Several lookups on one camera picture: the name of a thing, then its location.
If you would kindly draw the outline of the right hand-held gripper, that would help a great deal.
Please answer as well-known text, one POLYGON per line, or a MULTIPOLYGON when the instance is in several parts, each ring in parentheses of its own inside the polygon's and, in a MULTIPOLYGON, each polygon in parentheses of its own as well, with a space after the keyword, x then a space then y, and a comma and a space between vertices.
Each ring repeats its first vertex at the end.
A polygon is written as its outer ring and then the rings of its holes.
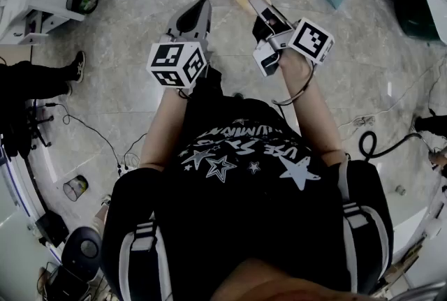
POLYGON ((266 0, 248 0, 257 18, 252 29, 257 46, 253 52, 261 73, 273 75, 284 50, 295 50, 308 61, 322 64, 335 40, 333 36, 307 18, 292 25, 266 0))

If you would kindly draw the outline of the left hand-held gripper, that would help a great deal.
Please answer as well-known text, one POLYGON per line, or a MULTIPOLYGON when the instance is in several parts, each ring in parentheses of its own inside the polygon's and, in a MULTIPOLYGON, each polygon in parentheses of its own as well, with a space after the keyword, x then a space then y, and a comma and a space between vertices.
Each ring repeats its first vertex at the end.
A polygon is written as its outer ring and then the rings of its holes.
POLYGON ((168 33, 151 46, 146 65, 147 72, 162 87, 189 89, 203 72, 211 17, 210 1, 197 0, 169 20, 168 33))

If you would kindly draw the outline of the person's right forearm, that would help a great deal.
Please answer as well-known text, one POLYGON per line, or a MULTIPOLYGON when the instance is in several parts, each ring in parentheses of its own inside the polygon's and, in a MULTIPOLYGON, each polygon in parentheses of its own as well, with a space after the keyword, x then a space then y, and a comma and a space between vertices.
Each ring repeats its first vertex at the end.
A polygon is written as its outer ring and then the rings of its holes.
POLYGON ((311 68, 305 58, 293 49, 285 49, 279 60, 287 90, 295 96, 302 88, 303 93, 293 102, 301 136, 308 147, 318 154, 327 166, 345 161, 341 137, 335 120, 311 77, 311 68))

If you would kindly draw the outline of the person's left forearm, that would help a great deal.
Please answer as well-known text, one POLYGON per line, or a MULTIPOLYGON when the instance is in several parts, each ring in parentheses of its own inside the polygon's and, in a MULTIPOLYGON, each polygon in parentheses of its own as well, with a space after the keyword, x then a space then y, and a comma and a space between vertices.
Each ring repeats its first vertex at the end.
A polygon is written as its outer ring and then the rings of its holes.
POLYGON ((140 168, 163 171, 174 155, 186 112, 187 100, 177 90, 166 89, 145 136, 140 168))

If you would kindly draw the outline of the white shelf unit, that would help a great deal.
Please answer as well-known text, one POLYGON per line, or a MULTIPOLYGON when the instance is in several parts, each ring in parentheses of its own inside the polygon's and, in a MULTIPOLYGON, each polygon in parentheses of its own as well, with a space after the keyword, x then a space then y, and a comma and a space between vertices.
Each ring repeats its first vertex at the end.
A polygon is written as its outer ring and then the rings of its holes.
POLYGON ((84 15, 67 8, 69 0, 7 0, 0 19, 0 45, 38 45, 55 27, 81 22, 84 15))

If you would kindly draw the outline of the black chair base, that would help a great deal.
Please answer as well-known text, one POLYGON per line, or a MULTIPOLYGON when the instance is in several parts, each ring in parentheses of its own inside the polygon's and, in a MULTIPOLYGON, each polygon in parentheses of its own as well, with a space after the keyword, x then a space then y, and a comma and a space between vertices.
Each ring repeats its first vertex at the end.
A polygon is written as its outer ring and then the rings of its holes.
POLYGON ((50 141, 46 141, 39 129, 39 126, 48 122, 54 121, 54 116, 50 115, 47 118, 38 118, 38 113, 40 110, 43 110, 46 105, 38 105, 37 100, 33 99, 32 103, 29 107, 26 108, 26 117, 27 117, 27 128, 29 130, 31 140, 39 139, 41 144, 44 147, 51 147, 52 143, 50 141))

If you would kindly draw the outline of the person's black star-print shirt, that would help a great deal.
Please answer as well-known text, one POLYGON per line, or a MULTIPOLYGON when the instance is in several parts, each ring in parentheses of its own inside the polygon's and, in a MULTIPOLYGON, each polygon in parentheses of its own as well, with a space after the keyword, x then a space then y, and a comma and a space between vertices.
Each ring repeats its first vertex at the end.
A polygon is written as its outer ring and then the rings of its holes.
POLYGON ((338 291, 369 293, 393 225, 365 161, 327 166, 268 104, 189 101, 174 157, 112 192, 102 270, 121 301, 209 301, 255 258, 338 291))

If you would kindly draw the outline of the black flat box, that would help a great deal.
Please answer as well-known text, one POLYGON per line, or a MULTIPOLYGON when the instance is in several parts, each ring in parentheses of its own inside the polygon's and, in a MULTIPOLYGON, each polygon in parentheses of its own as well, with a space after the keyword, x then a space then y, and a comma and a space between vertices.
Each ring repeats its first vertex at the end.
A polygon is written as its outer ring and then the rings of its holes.
POLYGON ((46 245, 48 242, 54 247, 58 247, 62 242, 66 241, 69 235, 62 217, 51 210, 48 210, 36 221, 36 226, 41 233, 38 241, 42 245, 46 245))

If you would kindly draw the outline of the black round stool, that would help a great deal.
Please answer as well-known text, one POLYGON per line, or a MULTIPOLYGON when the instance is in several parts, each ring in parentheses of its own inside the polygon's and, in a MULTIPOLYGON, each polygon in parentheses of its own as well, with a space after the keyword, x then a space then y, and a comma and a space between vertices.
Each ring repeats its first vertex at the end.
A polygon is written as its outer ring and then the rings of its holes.
POLYGON ((76 228, 67 239, 61 264, 83 281, 92 281, 100 268, 101 236, 91 227, 76 228))

